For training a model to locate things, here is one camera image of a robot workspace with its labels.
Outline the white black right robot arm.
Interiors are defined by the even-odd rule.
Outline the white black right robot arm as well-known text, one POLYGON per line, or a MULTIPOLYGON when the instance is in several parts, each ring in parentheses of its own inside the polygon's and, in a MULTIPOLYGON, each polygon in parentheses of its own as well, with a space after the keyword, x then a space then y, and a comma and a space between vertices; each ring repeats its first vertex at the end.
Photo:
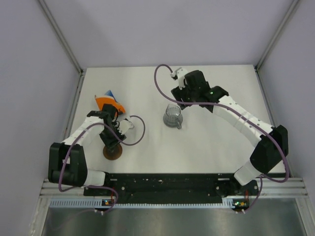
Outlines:
POLYGON ((181 109, 193 104, 204 107, 223 118, 243 134, 254 146, 254 151, 229 183, 237 195, 248 188, 248 183, 260 175, 269 173, 279 162, 284 163, 285 178, 289 178, 288 131, 282 125, 273 127, 242 108, 229 93, 219 86, 210 87, 200 70, 188 72, 183 68, 171 72, 178 86, 171 93, 181 109))

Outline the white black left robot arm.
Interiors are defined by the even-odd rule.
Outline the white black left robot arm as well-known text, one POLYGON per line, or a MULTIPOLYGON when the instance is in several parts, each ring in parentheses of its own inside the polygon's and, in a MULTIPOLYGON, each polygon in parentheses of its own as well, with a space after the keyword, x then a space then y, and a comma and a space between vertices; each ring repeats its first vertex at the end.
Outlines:
POLYGON ((118 121, 122 114, 114 105, 105 104, 100 111, 89 112, 82 125, 68 138, 53 143, 49 149, 48 180, 72 187, 91 185, 99 194, 108 194, 112 184, 106 180, 106 172, 88 169, 85 149, 100 138, 104 143, 104 157, 118 159, 122 154, 120 141, 126 139, 128 130, 118 121))

